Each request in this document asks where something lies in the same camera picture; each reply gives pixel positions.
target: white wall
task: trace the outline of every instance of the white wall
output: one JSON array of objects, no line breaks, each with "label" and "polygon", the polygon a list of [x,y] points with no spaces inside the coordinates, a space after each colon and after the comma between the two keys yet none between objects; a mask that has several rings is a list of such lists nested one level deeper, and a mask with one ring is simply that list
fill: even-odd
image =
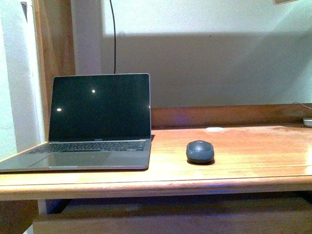
[{"label": "white wall", "polygon": [[[312,102],[310,0],[112,2],[117,73],[150,73],[152,107]],[[77,74],[112,73],[110,4],[92,3],[72,0]]]},{"label": "white wall", "polygon": [[44,141],[36,38],[31,1],[28,22],[20,1],[0,5],[0,159]]}]

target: wooden desk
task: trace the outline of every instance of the wooden desk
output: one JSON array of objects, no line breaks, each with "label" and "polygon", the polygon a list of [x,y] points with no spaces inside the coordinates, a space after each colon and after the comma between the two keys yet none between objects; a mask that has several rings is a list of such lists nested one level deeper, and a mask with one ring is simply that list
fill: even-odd
[{"label": "wooden desk", "polygon": [[[309,191],[312,129],[300,124],[153,130],[150,167],[143,172],[0,175],[0,200],[134,197]],[[186,145],[211,142],[213,165],[186,162]]]}]

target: black laptop screen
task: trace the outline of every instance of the black laptop screen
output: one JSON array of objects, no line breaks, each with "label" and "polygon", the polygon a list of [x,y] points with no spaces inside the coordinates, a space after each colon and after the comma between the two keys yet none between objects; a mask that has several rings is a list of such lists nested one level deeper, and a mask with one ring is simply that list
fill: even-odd
[{"label": "black laptop screen", "polygon": [[148,74],[54,78],[49,141],[150,136]]}]

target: laptop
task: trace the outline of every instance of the laptop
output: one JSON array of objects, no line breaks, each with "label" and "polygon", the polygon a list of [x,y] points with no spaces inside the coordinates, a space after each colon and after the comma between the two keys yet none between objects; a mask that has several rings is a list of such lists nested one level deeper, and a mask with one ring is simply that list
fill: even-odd
[{"label": "laptop", "polygon": [[145,170],[150,151],[149,74],[55,77],[49,141],[0,172]]}]

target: gray mouse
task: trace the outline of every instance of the gray mouse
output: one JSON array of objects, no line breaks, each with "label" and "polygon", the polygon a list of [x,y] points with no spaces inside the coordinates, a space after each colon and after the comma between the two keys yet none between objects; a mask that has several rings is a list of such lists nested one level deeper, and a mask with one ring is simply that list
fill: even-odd
[{"label": "gray mouse", "polygon": [[214,147],[203,140],[192,141],[186,147],[186,156],[189,163],[211,164],[215,156]]}]

